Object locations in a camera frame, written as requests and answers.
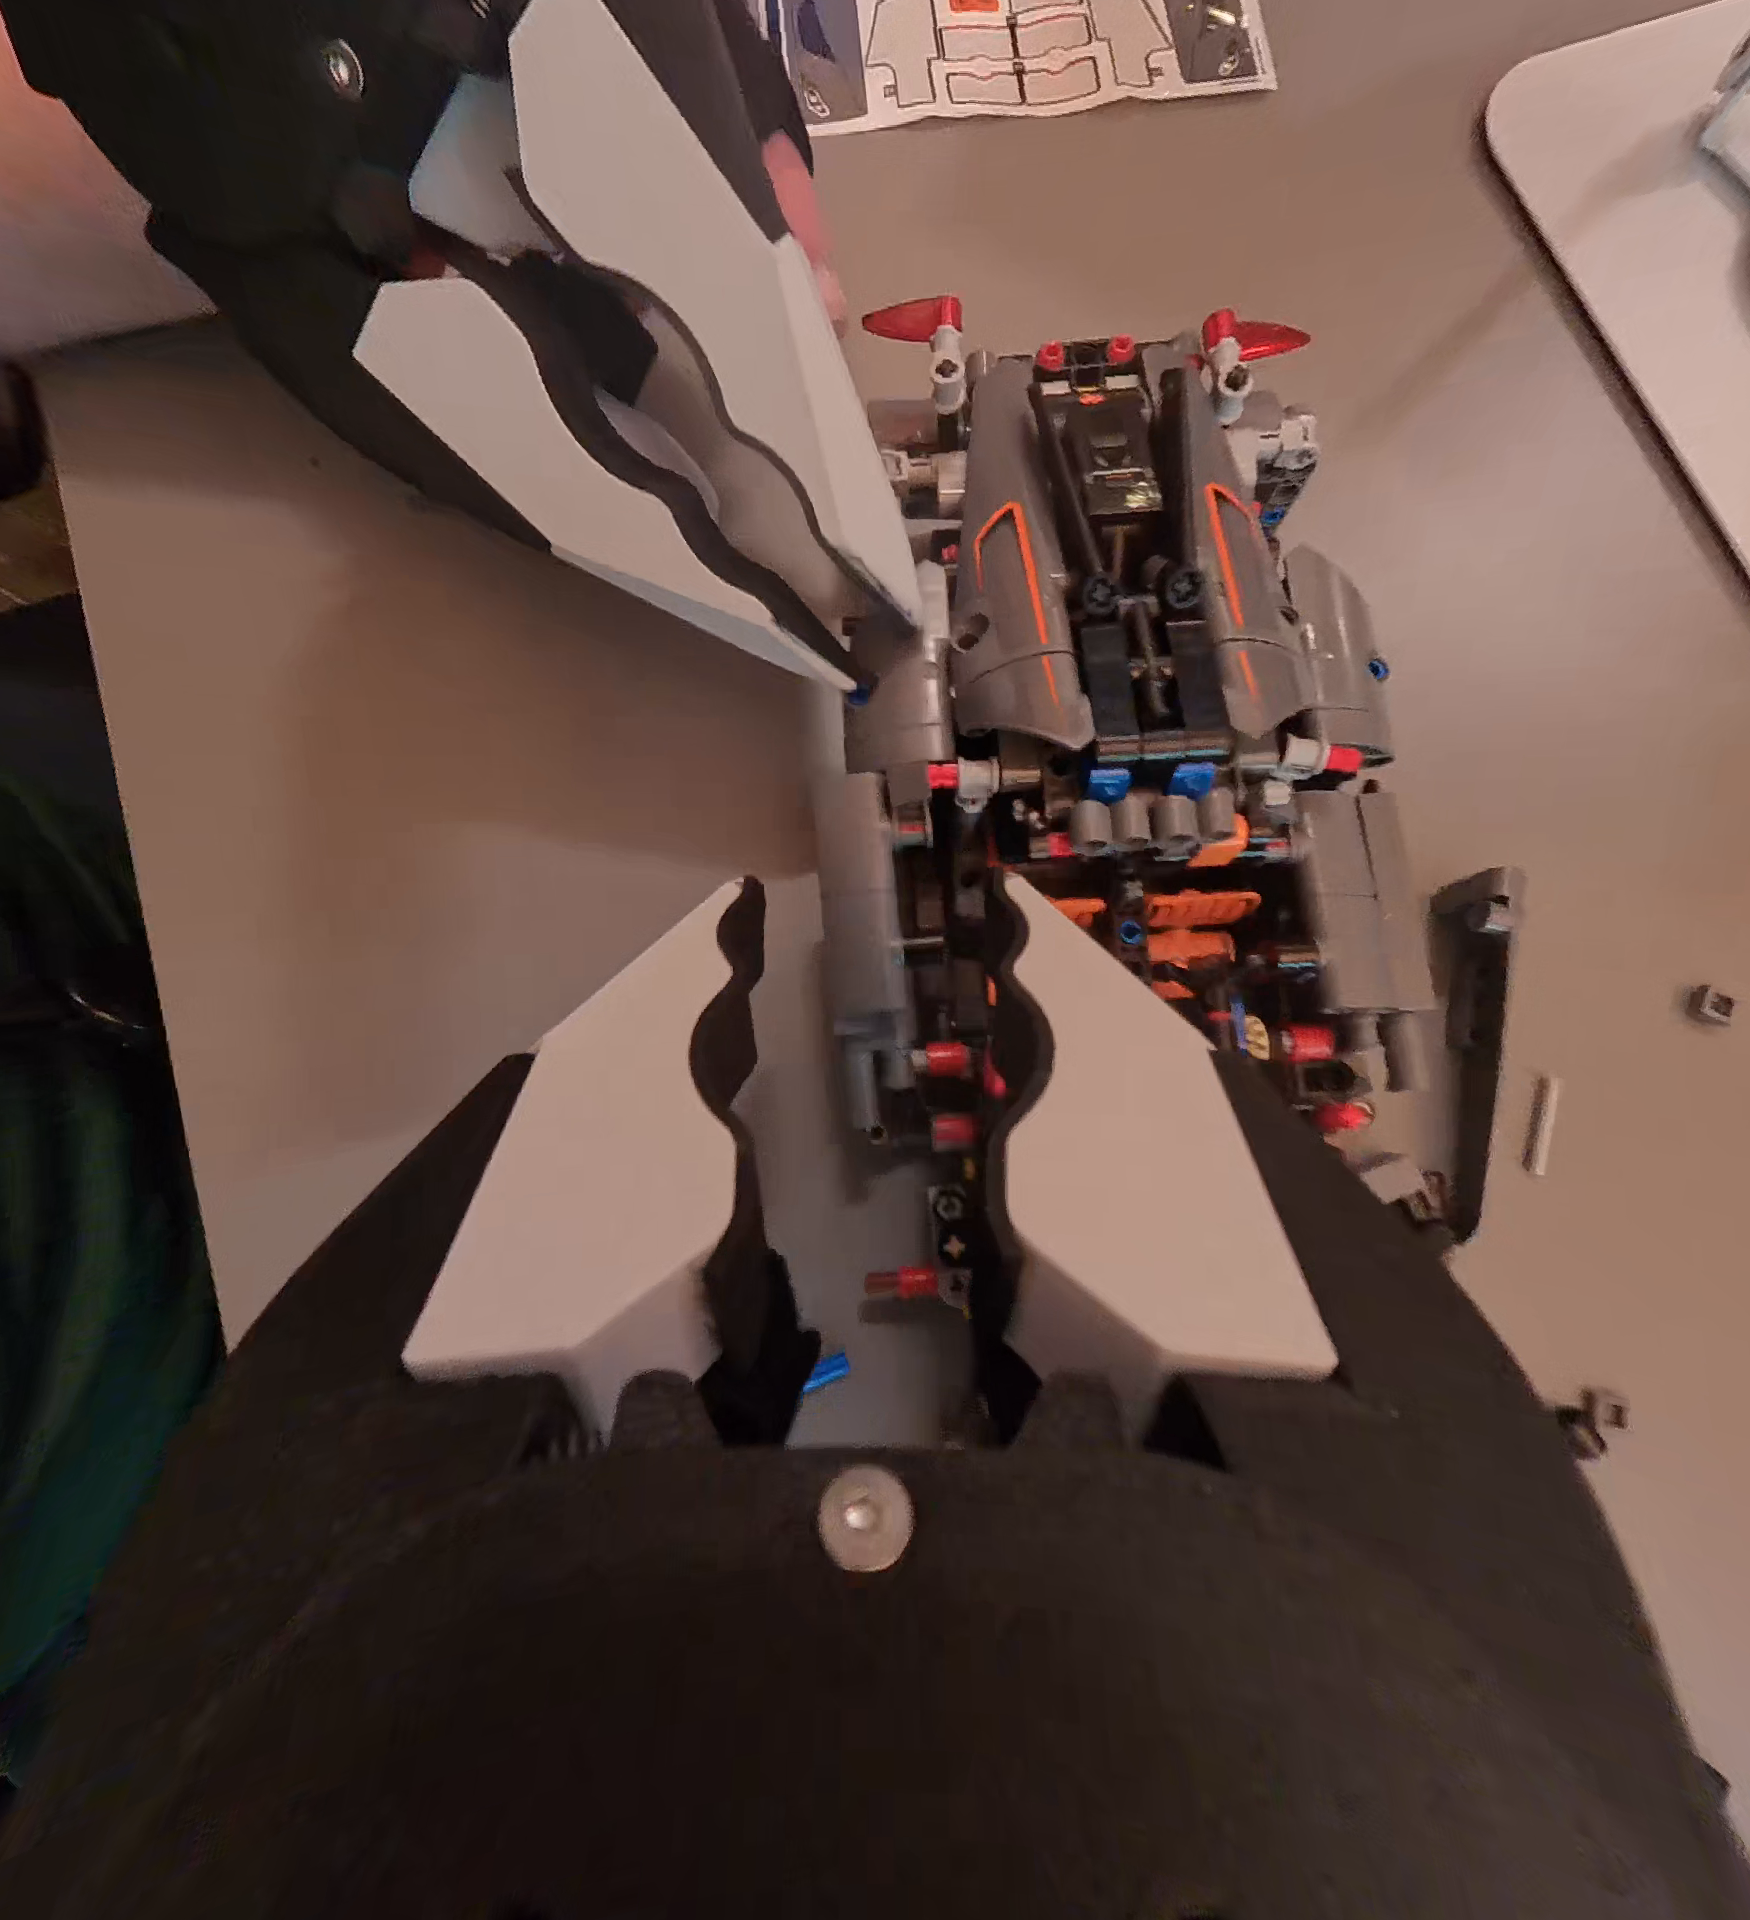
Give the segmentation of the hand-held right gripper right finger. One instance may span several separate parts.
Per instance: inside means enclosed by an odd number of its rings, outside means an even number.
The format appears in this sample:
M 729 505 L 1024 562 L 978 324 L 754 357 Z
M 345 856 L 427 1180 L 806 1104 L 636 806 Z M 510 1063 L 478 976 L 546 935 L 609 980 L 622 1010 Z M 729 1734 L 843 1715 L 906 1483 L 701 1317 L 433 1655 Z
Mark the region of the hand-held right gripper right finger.
M 1210 1041 L 1024 877 L 992 877 L 971 1329 L 1013 1438 L 1055 1378 L 1142 1438 L 1176 1379 L 1333 1379 L 1338 1353 Z

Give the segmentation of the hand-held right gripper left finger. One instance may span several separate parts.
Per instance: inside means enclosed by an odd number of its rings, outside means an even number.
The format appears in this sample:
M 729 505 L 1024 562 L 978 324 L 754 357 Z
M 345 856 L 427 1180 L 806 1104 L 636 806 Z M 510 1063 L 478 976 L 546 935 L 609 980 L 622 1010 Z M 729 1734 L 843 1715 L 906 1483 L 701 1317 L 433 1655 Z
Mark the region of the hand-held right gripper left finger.
M 408 1333 L 413 1379 L 560 1379 L 586 1438 L 689 1379 L 718 1436 L 783 1447 L 818 1357 L 771 1245 L 739 1099 L 767 891 L 722 884 L 536 1044 Z

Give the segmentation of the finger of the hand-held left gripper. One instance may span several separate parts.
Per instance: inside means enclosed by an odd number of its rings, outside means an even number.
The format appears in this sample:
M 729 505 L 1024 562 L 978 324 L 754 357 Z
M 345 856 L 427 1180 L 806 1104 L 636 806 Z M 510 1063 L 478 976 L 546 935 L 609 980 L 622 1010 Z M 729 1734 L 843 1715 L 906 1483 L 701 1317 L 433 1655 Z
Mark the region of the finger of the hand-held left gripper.
M 557 381 L 489 290 L 447 276 L 383 284 L 355 357 L 558 559 L 847 693 L 857 675 L 843 643 L 783 578 L 722 538 L 693 482 L 627 445 L 567 342 L 550 349 Z
M 922 623 L 916 562 L 813 262 L 767 170 L 748 17 L 526 5 L 509 71 L 526 199 L 686 356 L 724 527 L 825 621 Z

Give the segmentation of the grey lego cylinder assembly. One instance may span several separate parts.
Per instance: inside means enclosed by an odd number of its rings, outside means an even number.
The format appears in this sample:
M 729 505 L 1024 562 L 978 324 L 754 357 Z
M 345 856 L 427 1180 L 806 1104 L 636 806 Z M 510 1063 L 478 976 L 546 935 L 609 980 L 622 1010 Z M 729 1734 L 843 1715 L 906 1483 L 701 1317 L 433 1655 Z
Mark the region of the grey lego cylinder assembly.
M 887 789 L 878 774 L 814 786 L 820 970 L 843 1111 L 870 1147 L 908 1141 L 916 1006 L 906 958 Z

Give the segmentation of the large grey lego vehicle model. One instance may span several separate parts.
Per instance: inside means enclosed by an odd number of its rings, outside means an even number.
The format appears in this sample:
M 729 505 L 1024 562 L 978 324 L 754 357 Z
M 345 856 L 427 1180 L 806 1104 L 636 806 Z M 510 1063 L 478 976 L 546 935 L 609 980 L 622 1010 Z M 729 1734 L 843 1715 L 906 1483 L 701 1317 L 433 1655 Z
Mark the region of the large grey lego vehicle model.
M 1396 797 L 1390 665 L 1338 564 L 1280 533 L 1312 414 L 1256 373 L 1301 329 L 967 346 L 951 295 L 863 314 L 924 346 L 931 398 L 878 428 L 922 590 L 910 642 L 858 637 L 839 774 L 887 789 L 916 1006 L 898 1147 L 931 1255 L 870 1309 L 971 1329 L 995 991 L 990 881 L 1024 877 L 1217 1055 L 1343 1154 L 1427 1081 L 1435 976 Z

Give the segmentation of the person's left forearm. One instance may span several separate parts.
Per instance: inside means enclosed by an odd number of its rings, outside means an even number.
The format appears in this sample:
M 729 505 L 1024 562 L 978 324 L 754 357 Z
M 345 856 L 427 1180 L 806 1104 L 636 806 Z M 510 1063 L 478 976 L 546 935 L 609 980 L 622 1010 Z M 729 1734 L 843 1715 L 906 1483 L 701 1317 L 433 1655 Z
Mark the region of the person's left forearm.
M 66 106 L 28 86 L 0 23 L 0 361 L 212 310 L 150 247 L 145 213 Z

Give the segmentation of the long dark grey lego beam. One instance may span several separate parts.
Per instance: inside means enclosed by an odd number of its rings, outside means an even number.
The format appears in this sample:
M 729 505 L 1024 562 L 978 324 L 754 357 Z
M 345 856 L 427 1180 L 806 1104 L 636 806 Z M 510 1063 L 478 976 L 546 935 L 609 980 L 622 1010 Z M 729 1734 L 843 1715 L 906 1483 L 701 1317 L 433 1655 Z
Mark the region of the long dark grey lego beam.
M 1479 869 L 1430 902 L 1444 962 L 1446 1050 L 1456 1092 L 1446 1227 L 1456 1246 L 1481 1224 L 1493 1154 L 1512 954 L 1526 918 L 1521 868 Z

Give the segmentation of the lego sticker sheet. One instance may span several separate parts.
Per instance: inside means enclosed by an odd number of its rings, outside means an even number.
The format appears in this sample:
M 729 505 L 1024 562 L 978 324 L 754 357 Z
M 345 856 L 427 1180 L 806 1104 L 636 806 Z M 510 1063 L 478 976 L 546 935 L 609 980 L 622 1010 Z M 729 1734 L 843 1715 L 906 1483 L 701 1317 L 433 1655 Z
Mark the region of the lego sticker sheet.
M 811 131 L 1273 92 L 1256 2 L 756 2 Z

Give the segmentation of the person's left hand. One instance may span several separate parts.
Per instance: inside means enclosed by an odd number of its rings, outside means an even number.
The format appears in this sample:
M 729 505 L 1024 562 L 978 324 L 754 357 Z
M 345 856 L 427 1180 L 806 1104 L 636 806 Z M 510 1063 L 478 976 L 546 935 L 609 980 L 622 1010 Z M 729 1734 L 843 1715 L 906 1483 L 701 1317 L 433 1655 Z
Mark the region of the person's left hand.
M 847 331 L 848 304 L 835 267 L 835 249 L 823 213 L 813 165 L 786 131 L 774 131 L 763 145 L 763 163 L 788 231 L 803 249 L 818 300 L 837 336 Z

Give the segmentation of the white flat board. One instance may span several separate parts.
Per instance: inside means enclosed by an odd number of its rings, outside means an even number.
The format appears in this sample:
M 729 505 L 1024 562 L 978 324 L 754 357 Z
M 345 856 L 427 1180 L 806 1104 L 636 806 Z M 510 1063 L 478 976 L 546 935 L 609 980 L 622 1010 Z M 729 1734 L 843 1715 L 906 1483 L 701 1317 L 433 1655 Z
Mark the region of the white flat board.
M 1522 61 L 1486 138 L 1643 414 L 1750 581 L 1750 210 L 1700 154 L 1750 5 Z

